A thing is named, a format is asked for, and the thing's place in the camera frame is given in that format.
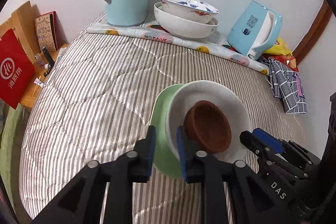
wooden desk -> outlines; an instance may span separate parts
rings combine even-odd
[[[69,46],[69,44],[64,44],[62,46],[62,48],[65,48],[67,46]],[[53,58],[53,60],[56,60],[58,52],[59,52],[59,50],[56,51],[56,52],[49,52],[51,57]],[[46,62],[46,59],[45,59],[43,53],[41,53],[41,56],[42,56],[44,62]],[[44,69],[44,68],[35,70],[35,74],[32,77],[32,79],[30,80],[29,84],[27,85],[25,93],[23,94],[23,96],[21,98],[20,104],[23,105],[28,111],[31,111],[33,109],[33,106],[34,106],[34,104],[37,100],[37,97],[40,94],[40,89],[41,88],[38,85],[34,84],[34,81],[35,81],[36,78],[39,78],[40,76],[41,76],[41,81],[44,81],[45,77],[43,76],[43,73],[45,73],[46,71],[47,70]]]

red shopping bag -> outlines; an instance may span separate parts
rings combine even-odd
[[[35,69],[12,29],[0,39],[0,98],[16,109]]]

hi logo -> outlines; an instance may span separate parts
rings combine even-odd
[[[3,79],[7,80],[14,74],[14,61],[11,58],[6,58],[2,61],[0,65],[0,75]]]
[[[276,182],[273,182],[273,184],[271,185],[271,187],[272,187],[273,189],[276,189],[275,192],[276,192],[278,195],[280,195],[280,198],[281,198],[281,199],[284,199],[284,198],[285,198],[286,194],[285,194],[285,193],[281,193],[281,188],[277,187],[277,183],[276,183]]]

striped mattress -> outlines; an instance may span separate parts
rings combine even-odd
[[[50,73],[26,128],[20,196],[28,214],[38,215],[89,161],[108,162],[131,150],[146,135],[159,93],[195,80],[231,89],[253,128],[303,142],[299,122],[285,114],[265,75],[196,50],[85,29]],[[257,171],[252,153],[245,160]],[[200,201],[200,185],[153,167],[150,182],[133,186],[133,223],[199,223]]]

white ceramic bowl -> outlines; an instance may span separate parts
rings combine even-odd
[[[154,4],[154,16],[161,27],[172,35],[182,38],[205,38],[218,27],[217,19],[213,18],[208,24],[194,22],[162,11],[160,2]]]
[[[219,11],[201,0],[161,0],[162,9],[172,15],[208,23]]]
[[[170,150],[179,160],[176,130],[183,125],[189,109],[201,100],[215,104],[224,113],[230,124],[232,137],[230,146],[226,151],[214,154],[216,158],[229,163],[243,160],[248,149],[241,144],[239,136],[242,131],[252,131],[249,113],[241,100],[230,89],[207,80],[190,82],[174,94],[165,123],[166,138]]]

